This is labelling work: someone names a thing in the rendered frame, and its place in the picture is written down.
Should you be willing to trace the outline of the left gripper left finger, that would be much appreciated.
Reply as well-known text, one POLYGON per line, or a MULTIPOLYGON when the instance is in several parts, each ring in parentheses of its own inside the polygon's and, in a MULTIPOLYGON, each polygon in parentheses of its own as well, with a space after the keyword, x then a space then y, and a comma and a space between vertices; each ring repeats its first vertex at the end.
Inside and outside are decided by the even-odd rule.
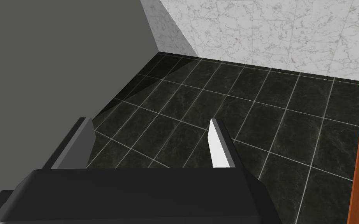
POLYGON ((92 118, 79 118, 42 169, 85 169, 95 139, 92 118))

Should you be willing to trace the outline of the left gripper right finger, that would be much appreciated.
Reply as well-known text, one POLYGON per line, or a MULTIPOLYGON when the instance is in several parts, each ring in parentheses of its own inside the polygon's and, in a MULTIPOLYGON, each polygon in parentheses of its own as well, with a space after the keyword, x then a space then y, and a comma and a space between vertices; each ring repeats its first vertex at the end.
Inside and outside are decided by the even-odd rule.
POLYGON ((222 119, 210 119, 208 145, 214 168, 244 168, 222 119))

